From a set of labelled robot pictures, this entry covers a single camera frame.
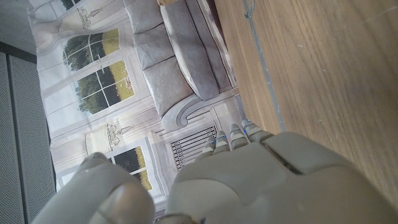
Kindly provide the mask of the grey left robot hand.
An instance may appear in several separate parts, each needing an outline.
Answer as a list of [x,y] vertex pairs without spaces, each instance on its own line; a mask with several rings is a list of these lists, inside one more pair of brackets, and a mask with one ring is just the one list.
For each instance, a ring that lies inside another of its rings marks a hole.
[[96,152],[35,222],[396,223],[397,209],[339,154],[245,119],[179,170],[161,217],[144,186]]

